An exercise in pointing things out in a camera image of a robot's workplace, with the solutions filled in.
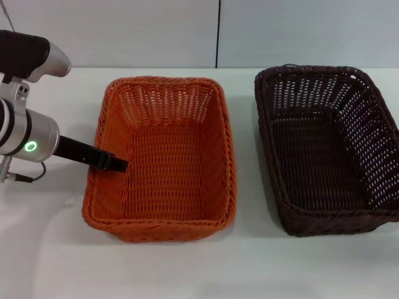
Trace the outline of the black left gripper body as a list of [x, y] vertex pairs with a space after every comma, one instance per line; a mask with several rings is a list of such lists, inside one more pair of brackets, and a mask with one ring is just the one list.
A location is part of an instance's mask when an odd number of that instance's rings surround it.
[[60, 136], [54, 156], [87, 164], [98, 169], [105, 168], [105, 151], [65, 136]]

